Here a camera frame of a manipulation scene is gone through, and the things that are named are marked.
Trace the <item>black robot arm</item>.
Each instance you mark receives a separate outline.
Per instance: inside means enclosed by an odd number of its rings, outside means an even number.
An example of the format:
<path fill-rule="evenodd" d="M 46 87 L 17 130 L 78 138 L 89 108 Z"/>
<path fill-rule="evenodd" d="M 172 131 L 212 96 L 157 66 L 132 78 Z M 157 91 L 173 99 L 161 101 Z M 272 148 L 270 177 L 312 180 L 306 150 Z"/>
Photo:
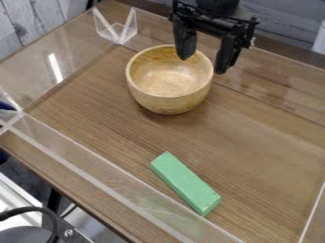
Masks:
<path fill-rule="evenodd" d="M 196 32 L 220 39 L 213 72 L 223 74 L 236 63 L 240 50 L 255 41 L 255 16 L 238 13 L 239 0 L 172 0 L 168 21 L 172 23 L 177 57 L 187 60 L 196 50 Z"/>

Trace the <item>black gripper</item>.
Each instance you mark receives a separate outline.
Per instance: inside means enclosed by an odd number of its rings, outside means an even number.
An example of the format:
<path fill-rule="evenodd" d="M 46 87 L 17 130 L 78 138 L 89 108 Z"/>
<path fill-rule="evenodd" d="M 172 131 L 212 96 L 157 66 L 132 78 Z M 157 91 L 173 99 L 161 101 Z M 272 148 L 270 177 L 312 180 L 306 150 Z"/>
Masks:
<path fill-rule="evenodd" d="M 223 74 L 235 64 L 240 42 L 244 48 L 252 46 L 259 20 L 244 11 L 239 0 L 172 0 L 168 20 L 172 22 L 176 54 L 183 61 L 195 52 L 196 31 L 222 38 L 213 62 L 216 74 Z"/>

